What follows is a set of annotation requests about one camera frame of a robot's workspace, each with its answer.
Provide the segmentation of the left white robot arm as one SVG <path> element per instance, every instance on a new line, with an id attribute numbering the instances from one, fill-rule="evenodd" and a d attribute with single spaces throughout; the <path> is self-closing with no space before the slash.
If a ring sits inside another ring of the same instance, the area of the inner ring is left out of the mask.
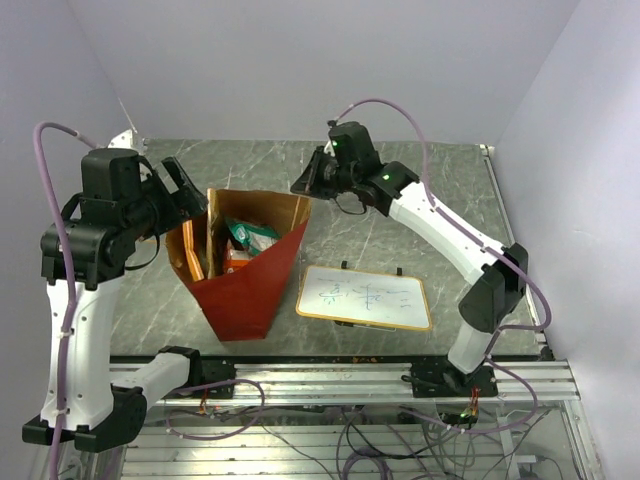
<path id="1" fill-rule="evenodd" d="M 201 355 L 188 347 L 166 346 L 136 372 L 110 376 L 115 304 L 137 242 L 158 240 L 207 207 L 176 158 L 162 165 L 175 191 L 134 150 L 90 151 L 81 161 L 81 191 L 41 238 L 50 374 L 41 412 L 22 427 L 26 443 L 71 441 L 84 452 L 110 450 L 137 437 L 157 401 L 174 390 L 192 397 L 203 387 Z"/>

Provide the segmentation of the teal Fox's candy packet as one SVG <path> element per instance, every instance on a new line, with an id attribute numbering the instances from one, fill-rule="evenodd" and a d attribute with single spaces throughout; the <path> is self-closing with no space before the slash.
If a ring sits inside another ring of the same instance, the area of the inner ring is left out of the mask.
<path id="1" fill-rule="evenodd" d="M 269 226 L 255 225 L 232 218 L 225 219 L 231 236 L 251 256 L 257 256 L 279 240 L 278 233 Z"/>

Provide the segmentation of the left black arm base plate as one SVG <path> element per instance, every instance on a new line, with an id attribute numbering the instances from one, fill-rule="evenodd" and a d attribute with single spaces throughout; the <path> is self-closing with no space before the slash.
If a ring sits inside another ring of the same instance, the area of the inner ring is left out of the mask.
<path id="1" fill-rule="evenodd" d="M 196 383 L 190 383 L 183 388 L 178 389 L 176 394 L 180 396 L 195 396 L 207 393 L 208 399 L 220 400 L 231 399 L 234 393 L 232 384 L 225 384 L 225 381 L 234 380 L 236 378 L 236 368 L 234 364 L 225 358 L 205 357 L 202 360 L 200 380 Z M 208 387 L 207 389 L 191 390 L 191 387 L 199 385 L 209 385 L 213 383 L 221 383 L 221 386 Z"/>

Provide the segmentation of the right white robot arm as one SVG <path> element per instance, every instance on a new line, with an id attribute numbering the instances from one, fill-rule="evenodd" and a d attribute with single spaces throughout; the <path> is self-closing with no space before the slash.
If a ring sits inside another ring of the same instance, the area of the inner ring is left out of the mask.
<path id="1" fill-rule="evenodd" d="M 470 288 L 458 304 L 462 324 L 440 380 L 455 396 L 471 389 L 499 326 L 524 297 L 527 250 L 480 233 L 428 193 L 425 181 L 407 166 L 382 162 L 368 130 L 358 122 L 330 122 L 327 143 L 314 150 L 291 191 L 319 200 L 351 193 L 364 208 L 419 235 L 459 271 Z"/>

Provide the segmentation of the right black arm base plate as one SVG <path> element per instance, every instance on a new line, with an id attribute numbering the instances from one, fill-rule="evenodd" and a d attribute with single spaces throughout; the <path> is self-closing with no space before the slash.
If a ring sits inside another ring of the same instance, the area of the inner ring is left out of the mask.
<path id="1" fill-rule="evenodd" d="M 494 370 L 488 366 L 463 374 L 449 365 L 414 363 L 401 380 L 411 386 L 415 398 L 470 398 L 473 393 L 480 397 L 498 395 Z"/>

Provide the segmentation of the red paper bag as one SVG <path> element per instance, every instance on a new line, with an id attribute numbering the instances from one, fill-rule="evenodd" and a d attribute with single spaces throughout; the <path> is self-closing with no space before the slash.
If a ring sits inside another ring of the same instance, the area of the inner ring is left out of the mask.
<path id="1" fill-rule="evenodd" d="M 232 218 L 273 228 L 280 240 L 230 274 L 207 278 L 207 212 L 193 219 L 196 252 L 204 279 L 191 278 L 183 245 L 182 226 L 165 237 L 169 263 L 198 303 L 209 326 L 221 342 L 259 340 L 267 336 L 298 257 L 310 214 L 311 200 L 298 195 L 265 190 L 217 191 L 224 226 L 222 253 L 231 240 L 225 219 Z"/>

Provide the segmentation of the orange striped snack packet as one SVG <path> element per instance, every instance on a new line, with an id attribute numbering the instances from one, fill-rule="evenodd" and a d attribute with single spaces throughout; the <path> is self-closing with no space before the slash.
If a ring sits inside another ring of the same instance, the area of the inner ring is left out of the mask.
<path id="1" fill-rule="evenodd" d="M 204 279 L 204 273 L 196 252 L 193 221 L 188 220 L 182 225 L 183 245 L 187 266 L 194 282 Z"/>

